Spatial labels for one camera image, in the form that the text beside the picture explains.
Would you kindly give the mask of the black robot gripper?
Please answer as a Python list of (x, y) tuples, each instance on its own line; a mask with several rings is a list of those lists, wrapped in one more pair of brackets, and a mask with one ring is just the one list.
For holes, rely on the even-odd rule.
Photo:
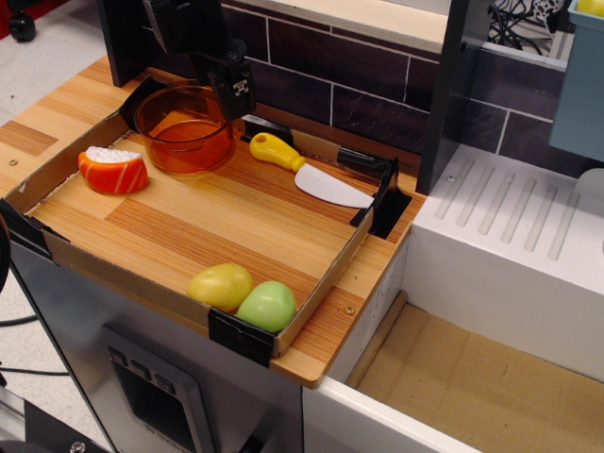
[(247, 60), (241, 61), (246, 45), (229, 34), (220, 1), (148, 0), (143, 5), (156, 40), (168, 56), (190, 55), (235, 64), (217, 65), (208, 73), (228, 122), (255, 110), (252, 68)]

